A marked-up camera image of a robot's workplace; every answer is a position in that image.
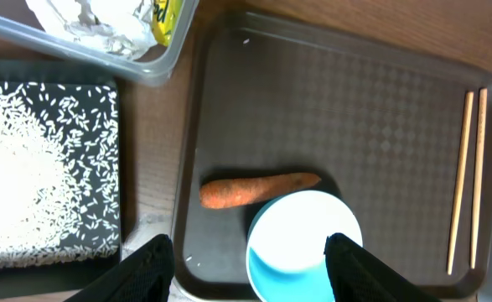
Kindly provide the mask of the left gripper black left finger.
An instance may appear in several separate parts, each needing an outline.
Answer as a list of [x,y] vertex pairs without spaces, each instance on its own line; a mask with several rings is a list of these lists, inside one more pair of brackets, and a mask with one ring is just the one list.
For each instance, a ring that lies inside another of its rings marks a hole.
[[173,243],[159,234],[65,302],[167,302]]

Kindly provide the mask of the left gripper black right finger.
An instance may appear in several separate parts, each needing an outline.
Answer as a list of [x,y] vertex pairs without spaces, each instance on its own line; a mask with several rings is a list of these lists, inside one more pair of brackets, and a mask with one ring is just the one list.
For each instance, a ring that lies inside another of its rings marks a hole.
[[336,302],[438,302],[342,233],[324,255]]

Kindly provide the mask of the light blue bowl with rice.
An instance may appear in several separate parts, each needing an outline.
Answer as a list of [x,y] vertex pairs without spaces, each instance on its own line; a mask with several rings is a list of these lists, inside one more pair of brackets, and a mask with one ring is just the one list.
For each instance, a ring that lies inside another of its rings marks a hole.
[[338,232],[363,245],[354,213],[329,193],[303,190],[263,206],[246,244],[246,272],[257,297],[266,302],[334,301],[324,247]]

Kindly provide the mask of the orange carrot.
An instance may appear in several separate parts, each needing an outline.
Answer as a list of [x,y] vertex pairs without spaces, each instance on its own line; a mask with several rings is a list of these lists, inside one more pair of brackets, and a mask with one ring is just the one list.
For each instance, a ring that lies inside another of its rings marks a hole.
[[199,189],[200,204],[208,209],[248,206],[306,190],[321,178],[312,173],[280,174],[257,178],[214,180]]

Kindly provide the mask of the white rice grains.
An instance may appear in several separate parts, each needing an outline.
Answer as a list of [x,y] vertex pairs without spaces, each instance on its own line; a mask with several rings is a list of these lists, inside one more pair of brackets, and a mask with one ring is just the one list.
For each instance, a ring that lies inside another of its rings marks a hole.
[[109,85],[0,81],[0,268],[118,251],[118,109]]

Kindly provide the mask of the wooden chopstick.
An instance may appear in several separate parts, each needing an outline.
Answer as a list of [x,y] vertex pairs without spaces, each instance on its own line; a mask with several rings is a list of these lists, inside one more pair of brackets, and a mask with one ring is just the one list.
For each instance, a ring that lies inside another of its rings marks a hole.
[[471,251],[470,267],[476,268],[479,240],[479,217],[481,208],[482,182],[484,172],[484,145],[485,129],[487,115],[488,89],[479,90],[479,107],[476,133],[476,149],[474,164],[474,190],[473,190],[473,207],[472,207],[472,229],[471,229]]
[[474,93],[469,91],[465,95],[463,121],[460,135],[460,144],[458,148],[458,166],[453,195],[453,211],[450,225],[450,236],[448,242],[448,261],[447,274],[453,273],[456,244],[458,238],[458,225],[460,220],[460,211],[464,193],[464,180],[468,156],[469,136],[471,128],[471,119],[474,103]]

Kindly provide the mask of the yellow snack wrapper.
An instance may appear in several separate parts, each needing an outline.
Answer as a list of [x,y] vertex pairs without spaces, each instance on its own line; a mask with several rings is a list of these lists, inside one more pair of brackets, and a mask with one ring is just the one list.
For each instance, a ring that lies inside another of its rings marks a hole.
[[171,43],[182,3],[182,0],[153,0],[152,31],[158,44]]

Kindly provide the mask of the white tissue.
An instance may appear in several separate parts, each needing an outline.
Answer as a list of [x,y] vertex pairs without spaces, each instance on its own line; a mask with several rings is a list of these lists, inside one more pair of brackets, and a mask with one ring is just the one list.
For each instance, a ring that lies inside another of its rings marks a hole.
[[158,42],[150,0],[27,0],[47,34],[137,60]]

